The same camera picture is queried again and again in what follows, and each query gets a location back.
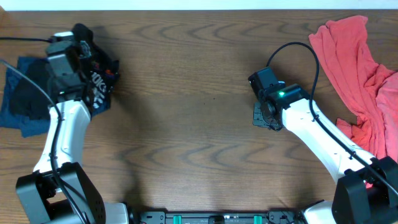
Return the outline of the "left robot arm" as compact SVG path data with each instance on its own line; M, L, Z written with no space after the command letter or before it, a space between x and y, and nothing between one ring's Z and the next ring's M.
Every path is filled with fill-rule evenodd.
M83 170L85 133L109 88L101 73L117 74L117 62L91 37L54 37L47 47L45 86L19 72L43 96L50 126L31 174L19 177L16 194L31 223L129 223L122 202L105 202Z

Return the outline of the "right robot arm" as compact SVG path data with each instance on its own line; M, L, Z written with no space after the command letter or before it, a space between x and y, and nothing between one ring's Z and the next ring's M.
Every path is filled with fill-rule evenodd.
M331 202L301 211L304 223L395 223L397 194L375 173L397 185L397 162L375 158L348 139L310 101L300 85L286 86L271 68L253 73L248 82L257 98L253 124L294 133L316 155L336 183Z

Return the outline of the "black patterned jersey shirt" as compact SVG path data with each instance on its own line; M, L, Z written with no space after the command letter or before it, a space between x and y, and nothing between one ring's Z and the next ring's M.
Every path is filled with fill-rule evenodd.
M119 60L111 57L94 43L94 33L83 24L75 24L72 33L82 48L90 50L90 57L83 54L82 68L88 76L93 91L93 112L96 116L111 107L111 94L119 80Z

